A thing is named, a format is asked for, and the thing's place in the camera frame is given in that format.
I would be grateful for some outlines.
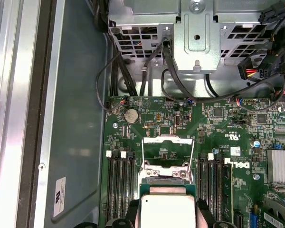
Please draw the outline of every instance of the mounting hole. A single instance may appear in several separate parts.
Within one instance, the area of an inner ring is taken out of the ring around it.
[[[261,57],[255,58],[254,61],[255,62],[261,62],[263,59]]]

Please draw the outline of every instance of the capacitor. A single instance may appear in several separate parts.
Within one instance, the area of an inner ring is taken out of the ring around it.
[[[214,154],[218,154],[218,153],[219,153],[219,150],[218,150],[218,149],[213,148],[213,149],[212,149],[212,153],[214,153]]]
[[[259,147],[261,147],[261,143],[258,140],[251,139],[250,140],[250,146],[259,148]]]
[[[260,141],[254,141],[254,142],[253,142],[253,146],[254,146],[254,147],[261,147]]]
[[[125,113],[124,113],[124,119],[126,120],[126,122],[128,122],[129,124],[134,124],[138,121],[138,112],[135,109],[128,109]]]

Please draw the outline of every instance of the metal panel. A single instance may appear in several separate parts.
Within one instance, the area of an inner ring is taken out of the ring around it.
[[[0,227],[16,224],[39,6],[0,1]]]
[[[95,77],[107,57],[85,0],[58,0],[47,87],[34,227],[98,222],[104,113]],[[64,210],[54,217],[55,188],[66,178]]]

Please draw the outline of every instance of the chipset heatsink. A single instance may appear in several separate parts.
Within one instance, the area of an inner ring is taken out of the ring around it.
[[[285,183],[285,151],[268,150],[268,180],[271,183]]]

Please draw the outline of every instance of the wire bundle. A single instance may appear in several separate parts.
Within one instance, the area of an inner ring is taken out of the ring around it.
[[[249,90],[259,86],[260,84],[266,83],[269,80],[277,78],[277,77],[280,76],[279,74],[272,75],[269,78],[260,80],[260,81],[254,83],[254,84],[252,84],[252,85],[250,85],[250,86],[248,86],[248,87],[246,87],[244,89],[241,89],[241,90],[238,90],[236,92],[233,92],[233,93],[230,93],[230,94],[226,94],[226,95],[223,95],[223,96],[218,96],[218,97],[214,97],[214,98],[196,98],[185,88],[183,83],[180,81],[180,79],[179,79],[179,77],[178,77],[178,75],[176,73],[176,70],[174,68],[174,65],[173,65],[173,60],[172,60],[172,56],[170,54],[170,49],[169,49],[169,47],[167,45],[165,45],[163,47],[163,55],[164,55],[164,57],[166,59],[168,70],[169,70],[169,72],[171,74],[171,77],[172,77],[173,81],[175,82],[177,87],[183,92],[184,96],[188,97],[189,99],[191,99],[195,103],[213,103],[213,102],[217,102],[217,101],[220,101],[220,100],[223,100],[223,99],[228,99],[228,98],[237,96],[239,94],[245,93],[245,92],[247,92],[247,91],[249,91]]]

